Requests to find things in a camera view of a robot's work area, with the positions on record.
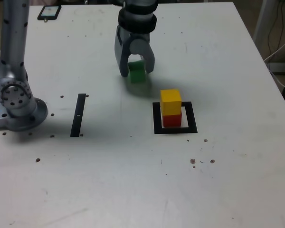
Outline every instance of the black bar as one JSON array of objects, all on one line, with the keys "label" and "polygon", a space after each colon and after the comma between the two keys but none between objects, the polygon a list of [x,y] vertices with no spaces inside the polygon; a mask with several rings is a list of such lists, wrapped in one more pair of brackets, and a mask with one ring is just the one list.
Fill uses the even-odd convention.
[{"label": "black bar", "polygon": [[86,94],[78,94],[70,137],[79,137],[80,135],[82,115],[84,114],[85,101],[86,101],[85,98]]}]

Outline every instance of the green cube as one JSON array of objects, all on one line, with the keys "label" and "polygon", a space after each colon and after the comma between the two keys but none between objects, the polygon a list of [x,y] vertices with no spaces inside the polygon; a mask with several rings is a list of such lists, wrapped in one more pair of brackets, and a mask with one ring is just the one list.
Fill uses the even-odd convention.
[{"label": "green cube", "polygon": [[144,61],[137,61],[128,63],[130,71],[130,82],[131,83],[141,83],[146,80],[146,74],[144,70]]}]

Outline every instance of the smartphone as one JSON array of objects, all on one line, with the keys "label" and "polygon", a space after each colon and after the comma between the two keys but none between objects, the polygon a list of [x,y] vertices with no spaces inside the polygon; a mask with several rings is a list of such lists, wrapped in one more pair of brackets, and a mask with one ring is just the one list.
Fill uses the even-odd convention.
[{"label": "smartphone", "polygon": [[56,20],[61,6],[44,6],[37,17],[38,20]]}]

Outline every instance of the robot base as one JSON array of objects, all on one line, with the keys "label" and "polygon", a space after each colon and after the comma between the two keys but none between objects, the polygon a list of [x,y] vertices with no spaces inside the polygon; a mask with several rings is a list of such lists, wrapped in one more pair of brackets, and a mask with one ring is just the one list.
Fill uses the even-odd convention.
[{"label": "robot base", "polygon": [[0,104],[0,130],[20,132],[31,129],[41,124],[48,115],[48,108],[44,101],[35,98],[36,109],[27,116],[11,117],[6,108]]}]

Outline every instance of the red cube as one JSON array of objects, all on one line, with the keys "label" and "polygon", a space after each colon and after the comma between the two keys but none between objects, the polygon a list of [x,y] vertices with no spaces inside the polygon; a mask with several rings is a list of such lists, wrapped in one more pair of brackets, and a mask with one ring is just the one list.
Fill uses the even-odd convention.
[{"label": "red cube", "polygon": [[181,127],[181,112],[179,115],[163,115],[163,127]]}]

